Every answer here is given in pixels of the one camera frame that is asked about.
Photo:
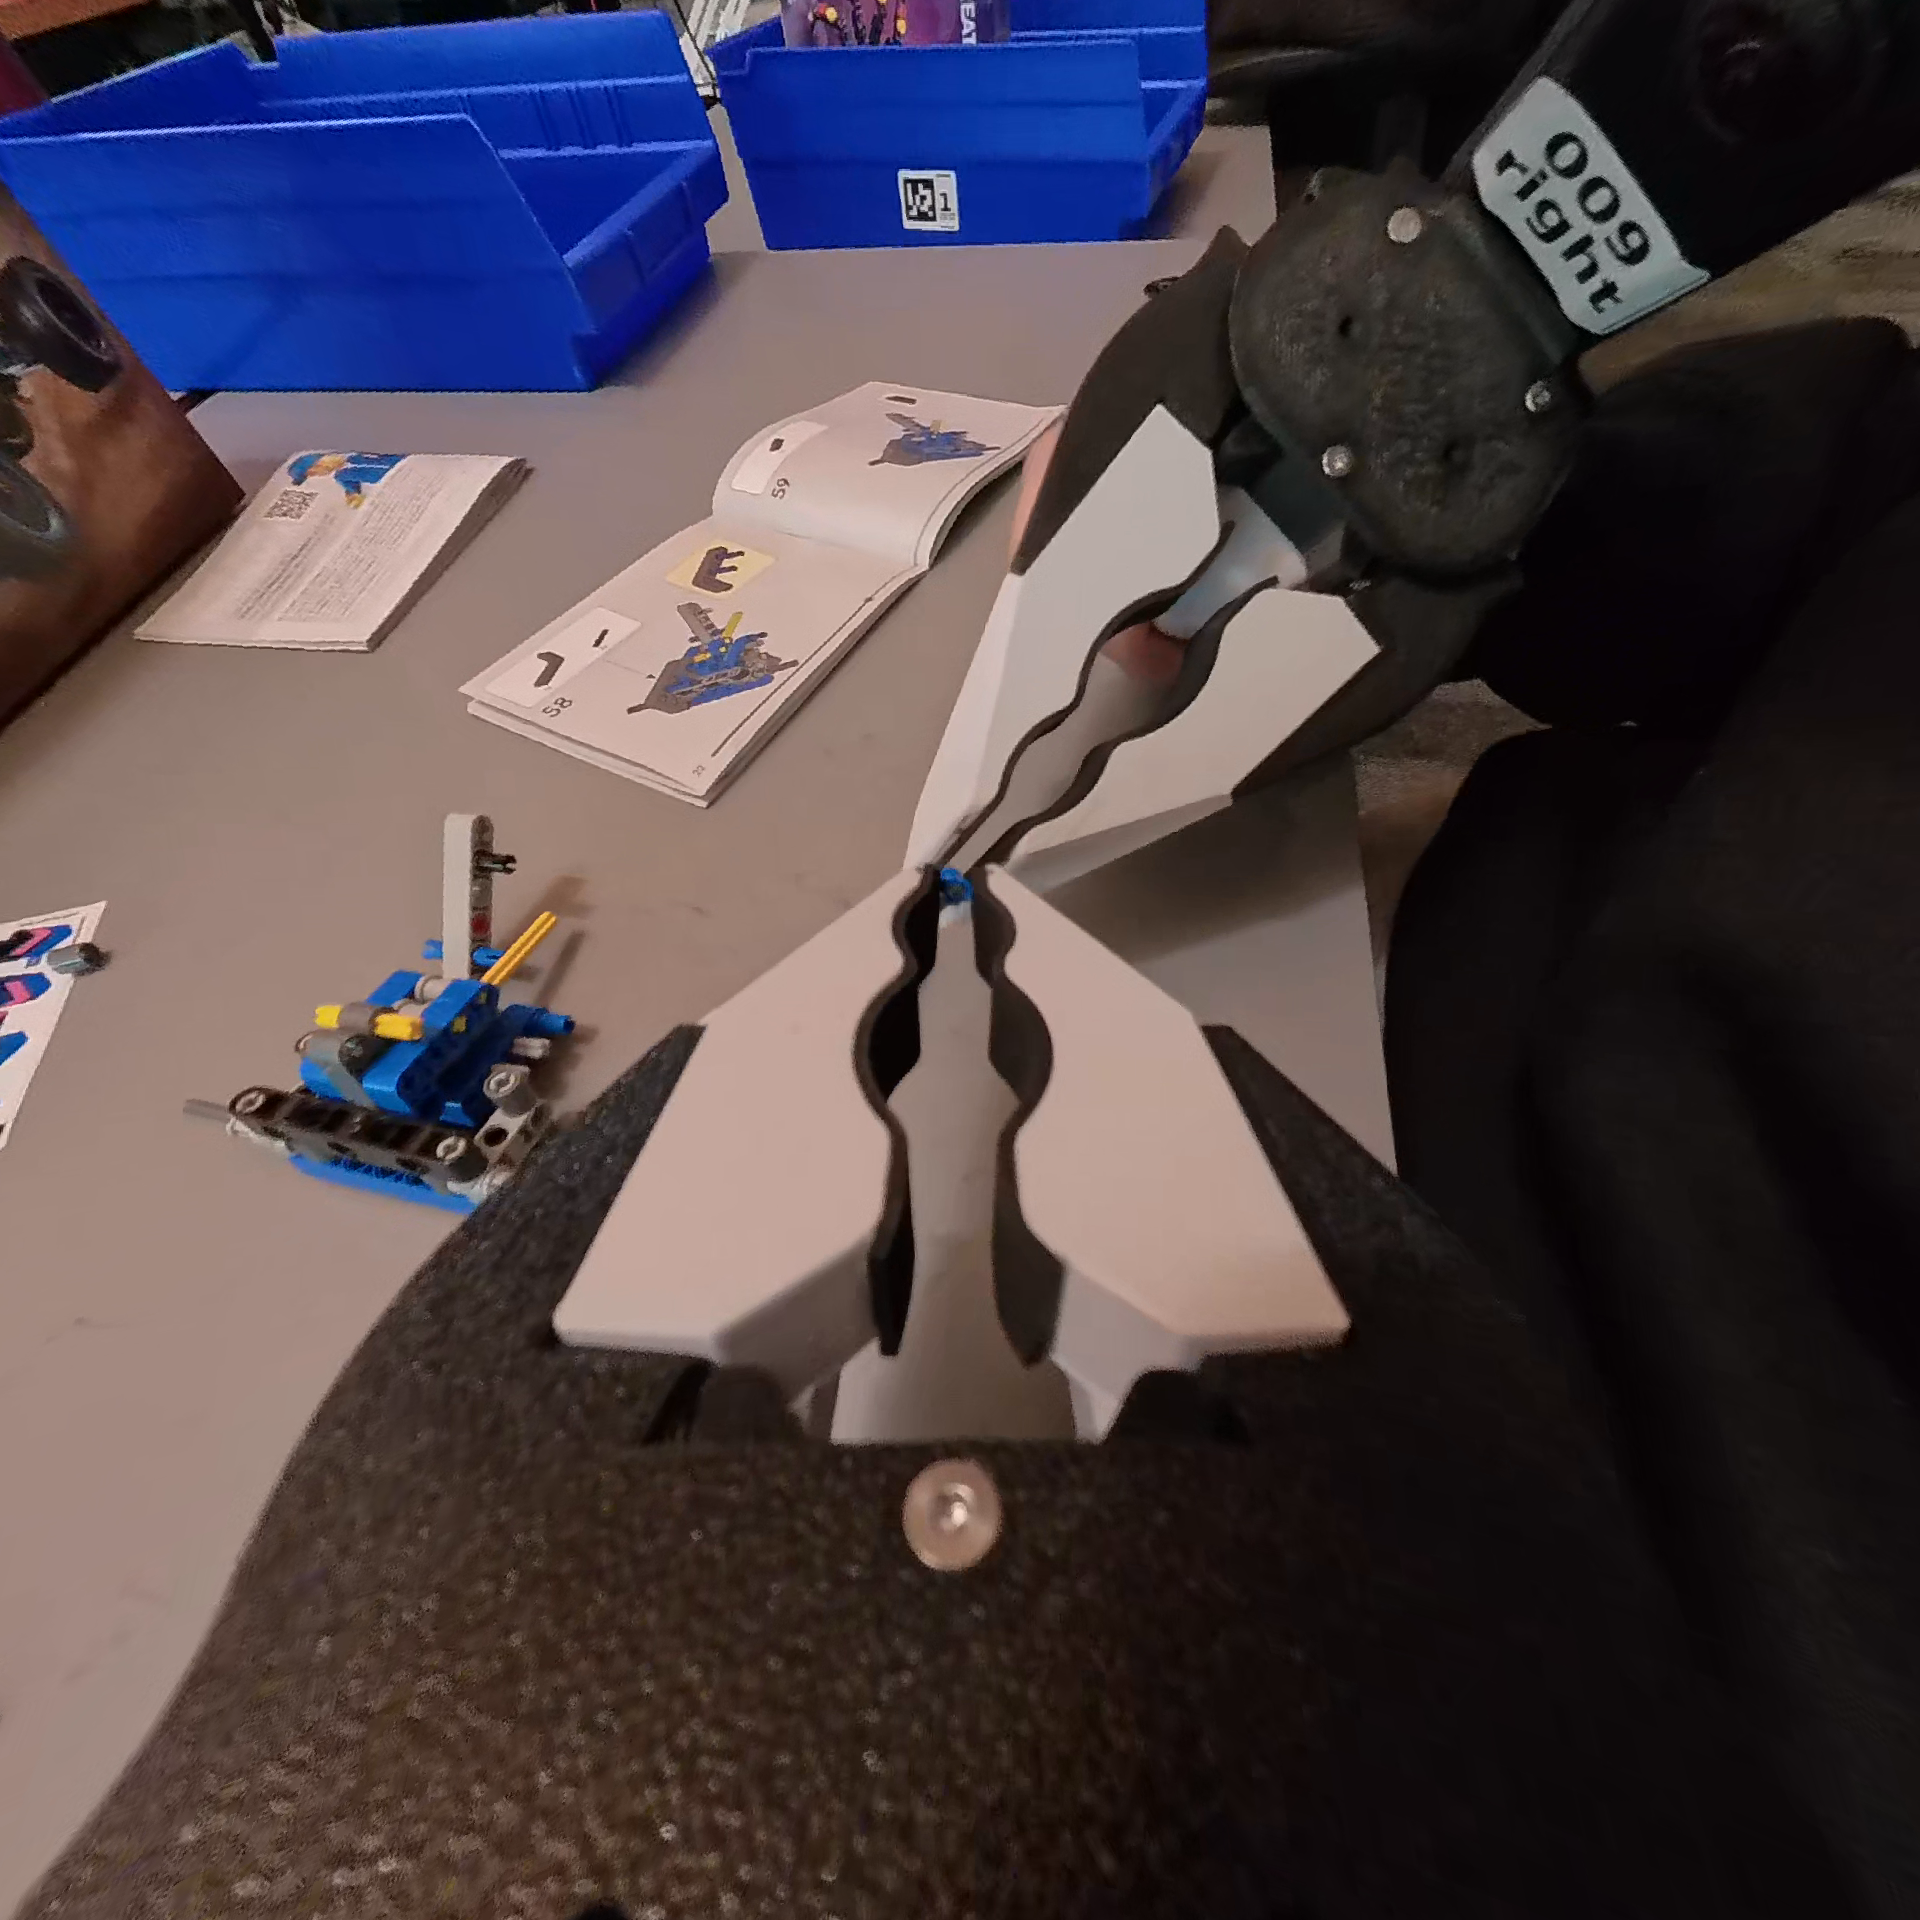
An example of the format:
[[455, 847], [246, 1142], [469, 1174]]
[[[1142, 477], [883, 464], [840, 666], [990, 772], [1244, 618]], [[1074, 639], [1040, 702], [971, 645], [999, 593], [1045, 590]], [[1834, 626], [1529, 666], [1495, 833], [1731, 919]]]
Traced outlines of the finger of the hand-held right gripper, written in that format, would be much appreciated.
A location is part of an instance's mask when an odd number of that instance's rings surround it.
[[1043, 545], [1009, 570], [907, 837], [911, 868], [975, 866], [1069, 799], [1084, 764], [1152, 723], [1111, 639], [1174, 609], [1201, 628], [1268, 585], [1268, 520], [1222, 500], [1214, 448], [1157, 401]]
[[1276, 585], [1218, 612], [1174, 683], [1096, 655], [1080, 705], [1020, 756], [975, 833], [975, 863], [1059, 889], [1229, 810], [1376, 657], [1343, 595]]

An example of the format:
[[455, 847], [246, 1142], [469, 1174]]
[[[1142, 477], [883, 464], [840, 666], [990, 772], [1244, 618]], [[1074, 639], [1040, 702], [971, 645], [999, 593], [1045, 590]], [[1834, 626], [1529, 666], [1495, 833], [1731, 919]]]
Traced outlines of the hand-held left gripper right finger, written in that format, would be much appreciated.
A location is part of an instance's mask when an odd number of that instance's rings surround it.
[[1239, 1031], [999, 866], [973, 876], [989, 1060], [1015, 1097], [990, 1259], [1002, 1331], [1101, 1441], [1140, 1379], [1341, 1344], [1353, 1316], [1263, 1139]]

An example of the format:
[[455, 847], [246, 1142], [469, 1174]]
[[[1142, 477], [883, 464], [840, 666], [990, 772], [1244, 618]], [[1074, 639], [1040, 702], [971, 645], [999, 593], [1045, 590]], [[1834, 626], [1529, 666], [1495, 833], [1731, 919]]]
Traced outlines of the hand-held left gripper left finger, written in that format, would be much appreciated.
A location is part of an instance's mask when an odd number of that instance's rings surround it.
[[844, 1371], [900, 1352], [915, 1287], [909, 1139], [941, 873], [907, 868], [698, 1023], [553, 1314], [568, 1348], [769, 1379], [837, 1438]]

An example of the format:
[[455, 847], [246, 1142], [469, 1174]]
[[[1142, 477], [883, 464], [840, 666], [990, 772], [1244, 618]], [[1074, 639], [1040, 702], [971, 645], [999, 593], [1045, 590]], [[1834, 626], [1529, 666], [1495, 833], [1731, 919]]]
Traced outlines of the lego instruction booklet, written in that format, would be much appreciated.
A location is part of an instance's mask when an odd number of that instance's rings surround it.
[[712, 804], [1060, 414], [874, 380], [766, 425], [709, 516], [469, 679], [466, 711]]

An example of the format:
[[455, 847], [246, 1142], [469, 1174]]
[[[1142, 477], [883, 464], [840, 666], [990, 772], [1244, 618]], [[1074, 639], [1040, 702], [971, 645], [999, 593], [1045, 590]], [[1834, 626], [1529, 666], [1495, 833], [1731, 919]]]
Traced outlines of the blue and grey lego model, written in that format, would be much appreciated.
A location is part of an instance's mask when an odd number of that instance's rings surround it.
[[515, 872], [490, 815], [449, 814], [442, 929], [420, 963], [370, 996], [316, 1007], [294, 1086], [193, 1097], [185, 1116], [329, 1186], [460, 1215], [499, 1196], [556, 1130], [546, 1066], [579, 1031], [568, 1013], [513, 996], [560, 921], [542, 910], [513, 940], [497, 938], [494, 884]]

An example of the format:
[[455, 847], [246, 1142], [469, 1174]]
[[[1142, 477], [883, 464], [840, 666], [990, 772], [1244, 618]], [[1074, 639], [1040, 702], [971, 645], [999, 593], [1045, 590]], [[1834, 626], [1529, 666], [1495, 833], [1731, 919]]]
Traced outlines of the lego sticker sheet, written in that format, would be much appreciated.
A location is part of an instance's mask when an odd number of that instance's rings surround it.
[[15, 1138], [66, 1002], [85, 979], [48, 971], [44, 960], [52, 947], [71, 942], [104, 947], [107, 905], [101, 900], [3, 921], [3, 1145]]

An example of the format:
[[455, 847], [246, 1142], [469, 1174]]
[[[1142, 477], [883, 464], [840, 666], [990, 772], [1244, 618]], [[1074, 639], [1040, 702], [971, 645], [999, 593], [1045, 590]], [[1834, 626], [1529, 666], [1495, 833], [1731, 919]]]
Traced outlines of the brown lego set box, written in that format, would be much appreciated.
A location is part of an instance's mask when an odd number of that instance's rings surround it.
[[3, 192], [3, 720], [223, 534], [243, 488]]

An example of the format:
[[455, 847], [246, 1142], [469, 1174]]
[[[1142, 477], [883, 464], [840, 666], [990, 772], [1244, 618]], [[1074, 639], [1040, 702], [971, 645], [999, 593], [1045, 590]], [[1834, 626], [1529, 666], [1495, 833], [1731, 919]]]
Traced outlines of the blue plastic bin with label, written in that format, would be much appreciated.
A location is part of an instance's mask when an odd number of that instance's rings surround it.
[[1140, 238], [1208, 101], [1198, 1], [941, 3], [954, 38], [876, 36], [880, 3], [799, 3], [709, 53], [770, 250]]

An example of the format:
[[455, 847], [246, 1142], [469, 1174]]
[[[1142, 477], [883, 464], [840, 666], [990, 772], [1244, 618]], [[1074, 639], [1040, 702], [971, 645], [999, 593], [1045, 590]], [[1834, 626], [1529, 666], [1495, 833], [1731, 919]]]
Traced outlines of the person's dark clothing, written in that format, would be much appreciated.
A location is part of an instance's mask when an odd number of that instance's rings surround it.
[[1862, 1916], [1916, 1916], [1916, 516], [1893, 320], [1607, 385], [1385, 963], [1403, 1176], [1570, 1349]]

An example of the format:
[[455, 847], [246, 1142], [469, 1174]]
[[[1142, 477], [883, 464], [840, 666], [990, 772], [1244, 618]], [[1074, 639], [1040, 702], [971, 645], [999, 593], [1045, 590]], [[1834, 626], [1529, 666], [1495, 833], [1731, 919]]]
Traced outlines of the purple printed packet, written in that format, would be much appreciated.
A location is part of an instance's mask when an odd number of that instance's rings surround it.
[[1012, 32], [1010, 1], [780, 1], [788, 50], [980, 46]]

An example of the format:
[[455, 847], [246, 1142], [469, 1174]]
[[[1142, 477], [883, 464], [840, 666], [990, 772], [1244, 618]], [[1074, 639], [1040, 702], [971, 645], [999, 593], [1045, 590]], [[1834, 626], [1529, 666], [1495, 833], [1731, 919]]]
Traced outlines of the folded paper leaflet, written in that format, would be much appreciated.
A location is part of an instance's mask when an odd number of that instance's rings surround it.
[[370, 653], [529, 474], [518, 456], [297, 451], [135, 635], [186, 647]]

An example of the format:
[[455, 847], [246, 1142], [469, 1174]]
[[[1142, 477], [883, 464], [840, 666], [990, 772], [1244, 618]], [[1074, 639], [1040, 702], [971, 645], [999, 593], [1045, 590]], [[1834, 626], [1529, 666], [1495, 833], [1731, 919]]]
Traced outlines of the large blue plastic bin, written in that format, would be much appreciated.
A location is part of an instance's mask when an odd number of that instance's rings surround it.
[[6, 115], [3, 165], [173, 389], [590, 391], [728, 199], [653, 10], [220, 42]]

